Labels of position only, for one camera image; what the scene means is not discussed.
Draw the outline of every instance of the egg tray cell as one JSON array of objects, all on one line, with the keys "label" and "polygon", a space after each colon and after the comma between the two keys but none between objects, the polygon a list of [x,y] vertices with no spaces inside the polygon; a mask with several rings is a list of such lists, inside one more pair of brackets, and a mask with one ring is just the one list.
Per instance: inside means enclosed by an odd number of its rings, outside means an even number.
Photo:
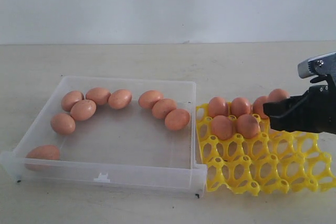
[{"label": "egg tray cell", "polygon": [[260,191],[285,194],[289,190],[326,191],[336,187],[331,154],[320,151],[318,134],[274,131],[269,120],[254,114],[261,128],[256,137],[244,139],[237,133],[222,141],[211,134],[208,104],[196,107],[197,115],[202,110],[196,129],[202,163],[208,167],[207,191],[225,185],[235,194],[250,192],[258,196]]}]

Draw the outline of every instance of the white table surface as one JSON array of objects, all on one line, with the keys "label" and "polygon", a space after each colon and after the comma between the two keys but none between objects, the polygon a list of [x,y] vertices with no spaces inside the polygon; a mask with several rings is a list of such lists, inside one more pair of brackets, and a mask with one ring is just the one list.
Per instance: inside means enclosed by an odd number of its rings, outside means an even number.
[{"label": "white table surface", "polygon": [[[190,80],[197,103],[215,95],[251,100],[274,88],[302,94],[297,74],[308,57],[336,41],[155,46],[0,46],[0,151],[11,151],[65,75]],[[322,135],[336,155],[336,136]],[[334,223],[336,190],[201,199],[113,192],[102,188],[13,183],[0,167],[0,223]]]}]

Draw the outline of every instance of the clear plastic tray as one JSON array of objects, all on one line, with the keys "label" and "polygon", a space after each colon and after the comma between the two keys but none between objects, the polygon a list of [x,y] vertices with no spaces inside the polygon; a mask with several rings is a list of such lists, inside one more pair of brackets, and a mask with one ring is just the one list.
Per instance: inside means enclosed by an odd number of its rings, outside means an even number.
[{"label": "clear plastic tray", "polygon": [[[70,136],[60,136],[50,127],[50,119],[62,112],[62,97],[71,90],[86,93],[93,87],[111,92],[129,89],[131,104],[120,111],[108,105],[97,108],[87,121],[76,122]],[[189,125],[170,132],[163,120],[138,105],[147,90],[160,90],[179,108],[191,114]],[[153,189],[203,195],[207,168],[195,158],[196,84],[186,81],[129,80],[67,76],[62,79],[38,117],[12,152],[2,152],[0,163],[18,180],[62,180],[121,188]],[[60,148],[61,160],[26,159],[33,148],[53,144]],[[24,164],[44,164],[44,171],[27,170]]]}]

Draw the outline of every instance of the yellow plastic egg holder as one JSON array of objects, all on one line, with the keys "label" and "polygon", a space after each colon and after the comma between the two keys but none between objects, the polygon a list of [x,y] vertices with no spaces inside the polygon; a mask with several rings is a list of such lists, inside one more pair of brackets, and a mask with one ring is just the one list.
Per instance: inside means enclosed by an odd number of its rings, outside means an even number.
[{"label": "yellow plastic egg holder", "polygon": [[[204,112],[196,120],[196,128],[202,163],[208,166],[207,191],[225,185],[235,194],[248,191],[257,196],[260,191],[271,194],[275,190],[287,193],[304,188],[326,191],[336,187],[336,177],[330,169],[331,155],[320,151],[318,134],[274,131],[269,127],[269,120],[253,114],[261,128],[256,137],[244,139],[235,134],[222,141],[211,134],[208,104],[196,107],[196,114],[200,109]],[[303,150],[305,141],[312,142],[307,150]],[[324,170],[315,174],[314,167],[321,162]],[[294,174],[290,169],[293,165],[297,170]]]}]

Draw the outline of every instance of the screw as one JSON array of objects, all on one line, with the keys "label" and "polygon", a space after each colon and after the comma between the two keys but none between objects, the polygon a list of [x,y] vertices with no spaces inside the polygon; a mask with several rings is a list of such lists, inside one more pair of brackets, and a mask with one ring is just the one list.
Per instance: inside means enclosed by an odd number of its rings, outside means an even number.
[{"label": "screw", "polygon": [[323,64],[324,64],[323,60],[316,61],[316,65],[319,66],[319,67],[322,67]]}]

